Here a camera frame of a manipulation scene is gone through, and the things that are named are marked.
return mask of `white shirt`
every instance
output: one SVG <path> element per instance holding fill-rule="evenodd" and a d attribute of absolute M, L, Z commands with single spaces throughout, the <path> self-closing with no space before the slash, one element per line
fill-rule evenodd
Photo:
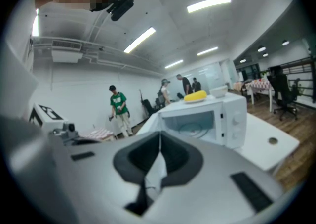
<path fill-rule="evenodd" d="M 38 84 L 30 73 L 30 37 L 36 15 L 35 0 L 19 0 L 0 43 L 0 114 L 11 118 L 22 117 Z"/>
<path fill-rule="evenodd" d="M 169 90 L 168 90 L 165 86 L 162 86 L 161 92 L 162 92 L 162 93 L 165 93 L 165 94 L 167 95 L 167 97 L 168 97 L 168 100 L 170 101 L 170 92 L 169 92 Z"/>

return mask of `round hole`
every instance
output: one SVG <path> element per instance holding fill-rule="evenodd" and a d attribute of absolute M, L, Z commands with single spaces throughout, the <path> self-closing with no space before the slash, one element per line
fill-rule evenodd
<path fill-rule="evenodd" d="M 272 137 L 272 138 L 269 139 L 269 143 L 271 145 L 276 145 L 277 144 L 277 139 Z"/>

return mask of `khaki pants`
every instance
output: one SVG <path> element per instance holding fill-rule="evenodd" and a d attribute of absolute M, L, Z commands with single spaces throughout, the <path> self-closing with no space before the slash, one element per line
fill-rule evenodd
<path fill-rule="evenodd" d="M 118 125 L 125 138 L 127 138 L 128 135 L 133 135 L 132 128 L 130 127 L 128 112 L 117 115 L 117 120 L 118 120 Z"/>

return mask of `white bowl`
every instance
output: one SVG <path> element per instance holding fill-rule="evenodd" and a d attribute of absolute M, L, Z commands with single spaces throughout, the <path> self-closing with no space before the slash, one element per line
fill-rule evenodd
<path fill-rule="evenodd" d="M 209 90 L 210 94 L 215 98 L 224 97 L 227 91 L 228 91 L 227 85 L 223 85 L 221 87 Z"/>

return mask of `green shirt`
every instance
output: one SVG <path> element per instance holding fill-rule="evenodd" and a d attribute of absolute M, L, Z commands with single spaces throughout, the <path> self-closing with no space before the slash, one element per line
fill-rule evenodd
<path fill-rule="evenodd" d="M 124 96 L 123 93 L 118 92 L 117 95 L 112 95 L 110 100 L 111 100 L 111 105 L 115 107 L 115 113 L 117 115 L 128 112 L 126 105 L 122 109 L 122 112 L 120 113 L 118 112 L 118 110 L 122 107 L 123 103 L 126 102 L 126 97 Z"/>

